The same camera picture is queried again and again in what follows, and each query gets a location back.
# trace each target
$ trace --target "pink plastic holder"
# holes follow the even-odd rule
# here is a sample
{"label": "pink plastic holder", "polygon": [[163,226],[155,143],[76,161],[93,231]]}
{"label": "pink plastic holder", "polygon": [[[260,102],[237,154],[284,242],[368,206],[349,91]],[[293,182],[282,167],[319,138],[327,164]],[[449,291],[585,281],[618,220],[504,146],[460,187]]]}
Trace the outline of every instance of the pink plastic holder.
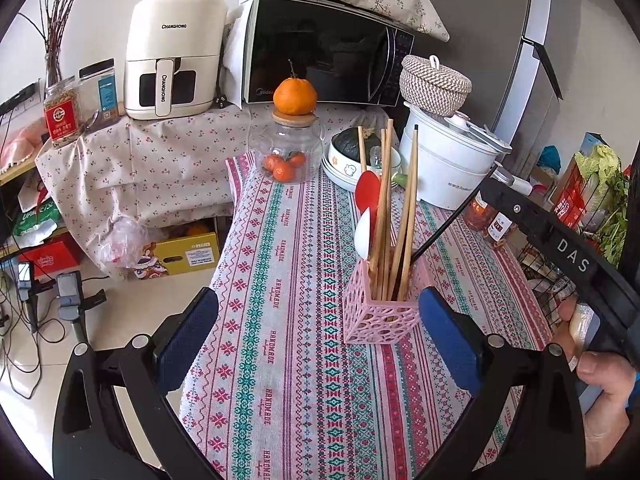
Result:
{"label": "pink plastic holder", "polygon": [[344,342],[397,343],[420,321],[418,296],[432,284],[424,258],[420,258],[412,266],[406,295],[409,301],[373,301],[367,263],[359,260],[343,295]]}

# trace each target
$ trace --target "red spoon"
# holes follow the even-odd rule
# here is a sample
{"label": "red spoon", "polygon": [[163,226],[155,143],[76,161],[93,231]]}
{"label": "red spoon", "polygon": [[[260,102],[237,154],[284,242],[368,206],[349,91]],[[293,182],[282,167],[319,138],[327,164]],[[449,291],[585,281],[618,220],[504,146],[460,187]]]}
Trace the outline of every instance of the red spoon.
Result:
{"label": "red spoon", "polygon": [[356,184],[356,207],[360,214],[369,209],[371,214],[371,234],[370,239],[373,240],[373,229],[376,225],[376,217],[378,213],[378,198],[380,196],[380,179],[373,171],[365,171],[360,175]]}

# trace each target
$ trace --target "microwave oven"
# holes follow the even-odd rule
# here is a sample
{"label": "microwave oven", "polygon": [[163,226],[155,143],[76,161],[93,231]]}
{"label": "microwave oven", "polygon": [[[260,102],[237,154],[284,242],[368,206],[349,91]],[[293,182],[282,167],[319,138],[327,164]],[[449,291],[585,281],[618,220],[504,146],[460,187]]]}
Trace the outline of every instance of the microwave oven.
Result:
{"label": "microwave oven", "polygon": [[293,65],[319,102],[396,106],[402,59],[413,44],[397,24],[331,0],[253,0],[243,97],[270,102]]}

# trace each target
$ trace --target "green bag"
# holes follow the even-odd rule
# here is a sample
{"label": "green bag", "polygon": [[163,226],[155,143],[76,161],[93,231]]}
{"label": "green bag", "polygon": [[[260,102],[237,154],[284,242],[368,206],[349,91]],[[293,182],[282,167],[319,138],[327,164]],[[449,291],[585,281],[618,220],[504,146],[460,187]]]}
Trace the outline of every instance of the green bag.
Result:
{"label": "green bag", "polygon": [[14,226],[14,236],[18,237],[27,234],[35,229],[37,225],[49,219],[53,220],[58,227],[64,225],[62,215],[60,214],[60,211],[58,211],[58,207],[56,206],[56,203],[53,202],[52,198],[48,198],[40,204],[39,209],[34,207],[30,211],[22,213]]}

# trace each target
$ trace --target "tablecloth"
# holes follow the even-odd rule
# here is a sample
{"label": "tablecloth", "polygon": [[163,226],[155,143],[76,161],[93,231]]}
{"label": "tablecloth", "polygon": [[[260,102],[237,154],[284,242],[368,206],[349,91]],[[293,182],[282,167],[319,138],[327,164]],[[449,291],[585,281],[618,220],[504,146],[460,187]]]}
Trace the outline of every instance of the tablecloth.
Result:
{"label": "tablecloth", "polygon": [[[76,242],[102,270],[100,241],[120,217],[148,227],[231,215],[225,159],[246,151],[248,135],[273,123],[272,104],[211,109],[193,117],[136,121],[53,149],[36,160]],[[379,107],[319,104],[316,115],[328,142],[350,126],[386,126]]]}
{"label": "tablecloth", "polygon": [[[238,203],[211,287],[220,316],[187,375],[180,420],[233,479],[412,478],[469,400],[422,326],[395,345],[342,342],[356,263],[353,195],[321,173],[272,184],[250,155],[227,161]],[[420,202],[414,246],[449,212]],[[402,192],[393,195],[396,226]],[[456,220],[425,256],[433,280],[485,333],[541,349],[550,333],[507,248]],[[481,463],[504,442],[512,393]]]}

